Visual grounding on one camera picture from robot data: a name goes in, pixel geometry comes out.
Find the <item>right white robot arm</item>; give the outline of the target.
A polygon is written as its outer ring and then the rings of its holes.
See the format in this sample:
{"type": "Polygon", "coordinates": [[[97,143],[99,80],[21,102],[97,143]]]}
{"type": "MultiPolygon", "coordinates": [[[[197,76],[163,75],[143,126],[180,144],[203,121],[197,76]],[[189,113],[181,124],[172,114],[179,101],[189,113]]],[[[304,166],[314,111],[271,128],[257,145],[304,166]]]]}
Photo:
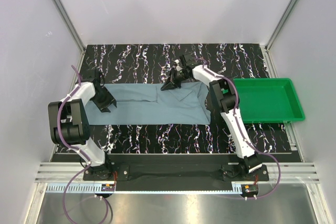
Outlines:
{"type": "Polygon", "coordinates": [[[214,72],[206,63],[199,63],[191,55],[182,55],[174,61],[161,90],[181,88],[182,82],[188,79],[195,79],[208,87],[212,105],[224,119],[234,141],[238,167],[234,172],[225,174],[229,178],[239,175],[244,180],[256,180],[263,164],[244,126],[239,108],[240,99],[233,80],[214,72]]]}

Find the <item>blue-grey t shirt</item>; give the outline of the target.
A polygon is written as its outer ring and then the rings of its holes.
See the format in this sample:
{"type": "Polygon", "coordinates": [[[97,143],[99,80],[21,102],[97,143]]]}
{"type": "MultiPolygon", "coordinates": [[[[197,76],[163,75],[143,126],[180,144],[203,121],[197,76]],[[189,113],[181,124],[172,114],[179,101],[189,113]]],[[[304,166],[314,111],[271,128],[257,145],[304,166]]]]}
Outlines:
{"type": "Polygon", "coordinates": [[[89,101],[85,112],[90,125],[208,125],[211,112],[205,100],[208,88],[201,82],[183,83],[174,90],[161,90],[161,84],[108,84],[117,105],[102,113],[89,101]]]}

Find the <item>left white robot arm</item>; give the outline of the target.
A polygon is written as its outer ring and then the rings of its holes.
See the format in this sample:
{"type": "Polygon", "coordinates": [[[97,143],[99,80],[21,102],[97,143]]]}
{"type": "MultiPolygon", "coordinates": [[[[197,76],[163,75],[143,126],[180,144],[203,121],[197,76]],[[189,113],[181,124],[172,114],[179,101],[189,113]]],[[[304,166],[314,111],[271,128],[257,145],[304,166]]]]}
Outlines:
{"type": "Polygon", "coordinates": [[[90,125],[85,106],[92,102],[101,113],[110,113],[109,106],[116,99],[104,86],[104,75],[99,70],[86,79],[79,79],[74,89],[60,101],[48,105],[51,140],[79,155],[85,173],[95,179],[116,178],[117,171],[108,157],[90,136],[90,125]]]}

